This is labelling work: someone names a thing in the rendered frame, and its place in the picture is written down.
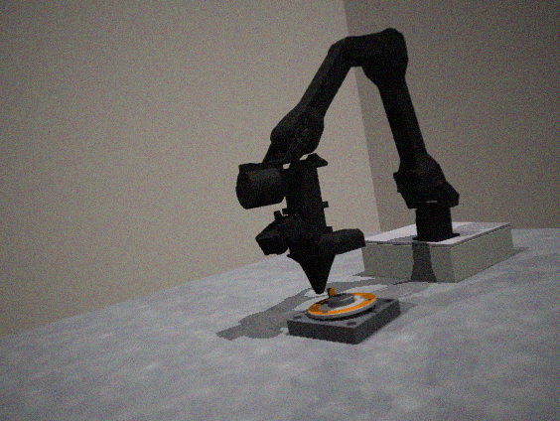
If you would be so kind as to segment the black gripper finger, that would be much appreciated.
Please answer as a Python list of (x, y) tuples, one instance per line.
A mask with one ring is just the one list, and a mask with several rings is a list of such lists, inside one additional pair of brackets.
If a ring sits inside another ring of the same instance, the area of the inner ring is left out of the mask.
[(312, 271), (311, 271), (310, 264), (302, 257), (303, 255), (310, 254), (310, 253), (311, 253), (311, 252), (308, 251), (308, 252), (301, 253), (301, 254), (287, 254), (287, 257), (288, 257), (288, 258), (292, 258), (293, 260), (295, 260), (296, 262), (298, 262), (298, 263), (301, 265), (301, 267), (302, 267), (302, 269), (304, 270), (304, 272), (305, 272), (307, 278), (309, 279), (309, 281), (310, 281), (310, 283), (311, 283), (311, 285), (312, 285), (312, 287), (313, 287), (315, 293), (318, 294), (317, 291), (316, 291), (315, 284), (314, 284), (314, 280), (313, 280), (313, 275), (312, 275)]
[(306, 254), (302, 256), (311, 267), (317, 293), (323, 294), (335, 255), (331, 254)]

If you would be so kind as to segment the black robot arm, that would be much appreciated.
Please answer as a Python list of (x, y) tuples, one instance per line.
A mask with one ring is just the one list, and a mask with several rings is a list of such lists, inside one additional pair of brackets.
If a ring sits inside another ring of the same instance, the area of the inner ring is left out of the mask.
[[(413, 240), (440, 242), (460, 236), (453, 233), (451, 217), (460, 194), (426, 150), (405, 79), (408, 61), (405, 38), (392, 28), (333, 43), (300, 102), (272, 130), (262, 163), (238, 166), (235, 190), (241, 206), (249, 210), (280, 204), (284, 197), (289, 202), (321, 196), (317, 168), (328, 162), (310, 153), (319, 145), (325, 114), (350, 68), (362, 67), (379, 89), (400, 157), (393, 173), (397, 193), (410, 210), (417, 209)], [(283, 169), (284, 164), (289, 168)], [(284, 216), (275, 211), (275, 220), (255, 237), (265, 255), (282, 254), (298, 238), (309, 236), (298, 212), (287, 211)]]

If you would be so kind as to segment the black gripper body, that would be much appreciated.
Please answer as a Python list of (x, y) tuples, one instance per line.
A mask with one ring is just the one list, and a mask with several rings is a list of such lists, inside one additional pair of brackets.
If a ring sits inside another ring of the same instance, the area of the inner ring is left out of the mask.
[(322, 196), (286, 204), (287, 207), (282, 209), (283, 214), (288, 214), (287, 209), (295, 209), (309, 233), (309, 236), (298, 238), (289, 246), (290, 254), (310, 251), (311, 254), (337, 255), (365, 247), (363, 232), (358, 228), (333, 231), (332, 226), (326, 225), (324, 208), (328, 208), (329, 204), (322, 201)]

